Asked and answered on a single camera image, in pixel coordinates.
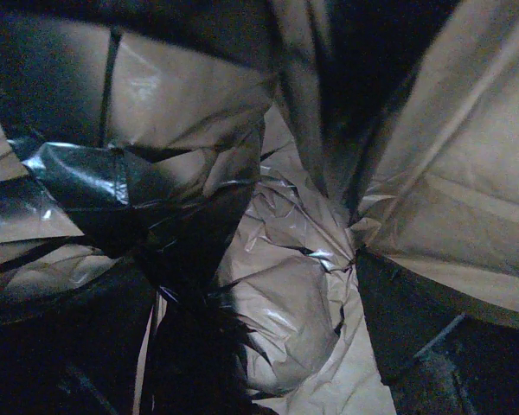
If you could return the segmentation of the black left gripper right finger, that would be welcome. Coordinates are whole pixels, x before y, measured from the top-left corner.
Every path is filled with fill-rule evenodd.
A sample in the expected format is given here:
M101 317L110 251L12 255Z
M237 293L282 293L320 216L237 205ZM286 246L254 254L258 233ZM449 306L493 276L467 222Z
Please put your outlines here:
M381 380L399 414L519 414L519 328L367 249L359 292Z

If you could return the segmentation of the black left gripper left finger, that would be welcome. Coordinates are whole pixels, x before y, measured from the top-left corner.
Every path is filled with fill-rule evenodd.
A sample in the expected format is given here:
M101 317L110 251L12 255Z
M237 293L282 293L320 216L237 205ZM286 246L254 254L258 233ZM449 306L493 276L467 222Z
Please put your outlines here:
M130 414L154 301L121 259L79 289L0 304L0 414Z

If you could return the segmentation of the black trash bag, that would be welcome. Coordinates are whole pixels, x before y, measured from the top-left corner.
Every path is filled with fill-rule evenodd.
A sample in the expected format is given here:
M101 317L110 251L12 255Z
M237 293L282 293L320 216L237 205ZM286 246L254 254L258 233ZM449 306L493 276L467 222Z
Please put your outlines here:
M0 1L0 304L133 260L130 414L399 414L360 249L519 328L519 1Z

